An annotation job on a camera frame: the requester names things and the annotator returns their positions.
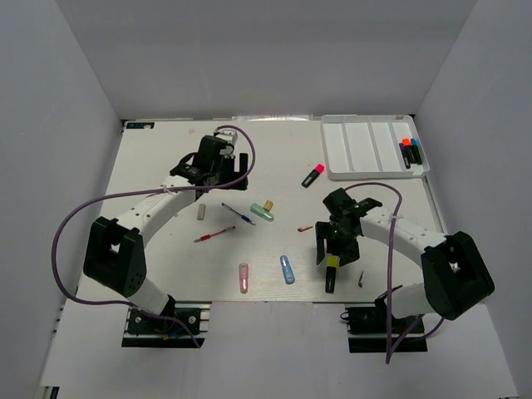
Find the blue pen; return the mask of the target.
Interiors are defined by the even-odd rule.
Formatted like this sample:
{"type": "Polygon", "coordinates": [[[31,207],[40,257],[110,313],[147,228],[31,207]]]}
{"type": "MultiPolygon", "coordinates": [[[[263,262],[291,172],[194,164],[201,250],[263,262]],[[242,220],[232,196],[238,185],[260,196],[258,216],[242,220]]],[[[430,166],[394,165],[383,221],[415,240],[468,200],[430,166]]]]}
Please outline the blue pen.
{"type": "Polygon", "coordinates": [[[251,220],[250,217],[248,217],[247,215],[245,214],[242,214],[240,213],[239,211],[237,211],[236,209],[232,208],[231,206],[229,206],[228,204],[222,202],[221,203],[221,206],[225,209],[227,209],[229,212],[237,215],[240,219],[242,219],[244,222],[248,223],[248,224],[251,224],[253,226],[256,226],[256,223],[253,222],[253,220],[251,220]]]}

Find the orange highlighter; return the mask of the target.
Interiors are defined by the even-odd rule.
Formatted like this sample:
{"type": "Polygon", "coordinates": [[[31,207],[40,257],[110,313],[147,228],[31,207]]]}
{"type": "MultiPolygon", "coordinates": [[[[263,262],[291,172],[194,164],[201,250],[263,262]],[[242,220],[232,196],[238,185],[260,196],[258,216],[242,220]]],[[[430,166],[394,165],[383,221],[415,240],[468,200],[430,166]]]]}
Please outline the orange highlighter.
{"type": "Polygon", "coordinates": [[[419,154],[419,150],[416,146],[416,143],[412,139],[409,139],[409,138],[404,138],[401,141],[401,143],[404,147],[404,150],[406,152],[406,157],[408,158],[409,162],[411,164],[420,165],[421,156],[419,154]]]}

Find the yellow highlighter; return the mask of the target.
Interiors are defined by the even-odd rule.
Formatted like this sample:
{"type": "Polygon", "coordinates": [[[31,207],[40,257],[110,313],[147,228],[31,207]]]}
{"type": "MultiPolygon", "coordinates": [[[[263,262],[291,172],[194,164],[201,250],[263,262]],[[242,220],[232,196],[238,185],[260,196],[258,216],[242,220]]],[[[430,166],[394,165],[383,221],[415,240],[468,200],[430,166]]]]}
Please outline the yellow highlighter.
{"type": "Polygon", "coordinates": [[[328,255],[326,259],[325,293],[334,293],[337,269],[340,265],[340,258],[335,255],[328,255]]]}

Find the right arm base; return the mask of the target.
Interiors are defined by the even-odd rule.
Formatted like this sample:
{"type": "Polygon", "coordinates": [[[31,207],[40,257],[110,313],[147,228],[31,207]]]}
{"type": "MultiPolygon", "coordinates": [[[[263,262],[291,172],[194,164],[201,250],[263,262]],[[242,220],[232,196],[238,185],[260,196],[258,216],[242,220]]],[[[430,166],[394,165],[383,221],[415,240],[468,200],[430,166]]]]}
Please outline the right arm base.
{"type": "MultiPolygon", "coordinates": [[[[386,314],[375,307],[348,307],[340,314],[347,326],[348,349],[355,353],[385,353],[387,350],[386,314]]],[[[395,353],[427,352],[425,328],[419,322],[404,338],[395,353]]]]}

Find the pink highlighter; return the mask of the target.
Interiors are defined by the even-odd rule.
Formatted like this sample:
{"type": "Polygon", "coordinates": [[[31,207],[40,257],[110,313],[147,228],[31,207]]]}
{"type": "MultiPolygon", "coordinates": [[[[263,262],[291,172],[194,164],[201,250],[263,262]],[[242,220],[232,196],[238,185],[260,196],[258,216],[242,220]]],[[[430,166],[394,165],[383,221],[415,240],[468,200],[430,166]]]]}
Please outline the pink highlighter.
{"type": "Polygon", "coordinates": [[[325,166],[323,164],[316,165],[303,180],[302,187],[308,188],[324,172],[324,170],[325,166]]]}

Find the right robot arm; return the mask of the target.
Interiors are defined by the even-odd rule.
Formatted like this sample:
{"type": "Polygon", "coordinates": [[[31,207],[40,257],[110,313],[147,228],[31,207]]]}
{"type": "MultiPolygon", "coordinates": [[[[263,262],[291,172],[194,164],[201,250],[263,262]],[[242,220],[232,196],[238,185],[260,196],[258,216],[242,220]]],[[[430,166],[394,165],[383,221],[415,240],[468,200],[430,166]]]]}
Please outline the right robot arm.
{"type": "Polygon", "coordinates": [[[398,252],[422,272],[422,283],[390,288],[378,296],[377,325],[395,331],[406,318],[434,313],[455,320],[495,291],[495,283],[475,241],[459,231],[443,234],[400,219],[382,203],[366,198],[357,201],[344,188],[334,190],[323,204],[330,216],[315,224],[316,262],[328,255],[339,266],[360,258],[358,237],[386,244],[389,252],[398,252]]]}

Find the blue highlighter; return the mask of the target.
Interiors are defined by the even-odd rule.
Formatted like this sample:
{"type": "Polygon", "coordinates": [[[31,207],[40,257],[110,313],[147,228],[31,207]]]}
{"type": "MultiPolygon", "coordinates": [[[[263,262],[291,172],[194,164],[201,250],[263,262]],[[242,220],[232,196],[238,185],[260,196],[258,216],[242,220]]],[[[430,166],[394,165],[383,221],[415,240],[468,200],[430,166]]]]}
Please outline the blue highlighter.
{"type": "Polygon", "coordinates": [[[422,164],[421,152],[415,138],[411,138],[411,150],[418,165],[422,164]]]}

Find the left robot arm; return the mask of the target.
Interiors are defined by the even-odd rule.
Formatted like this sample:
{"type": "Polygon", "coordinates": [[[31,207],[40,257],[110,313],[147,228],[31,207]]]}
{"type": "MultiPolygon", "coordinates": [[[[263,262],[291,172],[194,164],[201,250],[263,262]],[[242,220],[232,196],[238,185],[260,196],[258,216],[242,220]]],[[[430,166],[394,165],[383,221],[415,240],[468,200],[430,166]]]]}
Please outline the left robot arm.
{"type": "Polygon", "coordinates": [[[170,170],[156,193],[91,226],[83,273],[148,312],[147,322],[156,331],[174,326],[175,300],[147,277],[145,247],[171,218],[214,186],[247,189],[249,155],[234,154],[237,139],[237,131],[228,127],[204,136],[199,149],[170,170]]]}

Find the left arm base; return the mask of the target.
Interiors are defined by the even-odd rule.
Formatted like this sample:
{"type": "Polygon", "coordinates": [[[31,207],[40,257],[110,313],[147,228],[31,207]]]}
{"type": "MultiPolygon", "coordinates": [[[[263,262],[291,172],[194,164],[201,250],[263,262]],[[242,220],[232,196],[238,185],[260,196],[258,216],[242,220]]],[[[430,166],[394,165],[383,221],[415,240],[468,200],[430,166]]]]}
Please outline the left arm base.
{"type": "Polygon", "coordinates": [[[210,303],[177,303],[173,318],[148,317],[131,308],[126,317],[121,346],[133,348],[200,348],[209,329],[210,303]]]}

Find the red pen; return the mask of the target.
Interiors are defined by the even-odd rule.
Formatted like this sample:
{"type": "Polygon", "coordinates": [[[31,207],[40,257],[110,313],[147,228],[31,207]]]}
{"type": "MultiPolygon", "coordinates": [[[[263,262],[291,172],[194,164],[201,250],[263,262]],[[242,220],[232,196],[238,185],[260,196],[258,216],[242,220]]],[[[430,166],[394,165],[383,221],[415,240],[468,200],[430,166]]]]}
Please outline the red pen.
{"type": "Polygon", "coordinates": [[[225,229],[221,229],[220,231],[200,236],[197,239],[195,239],[193,242],[194,243],[204,242],[205,240],[212,239],[213,237],[216,237],[218,235],[228,233],[228,232],[234,230],[235,228],[236,228],[236,226],[229,226],[229,227],[227,227],[225,229]]]}

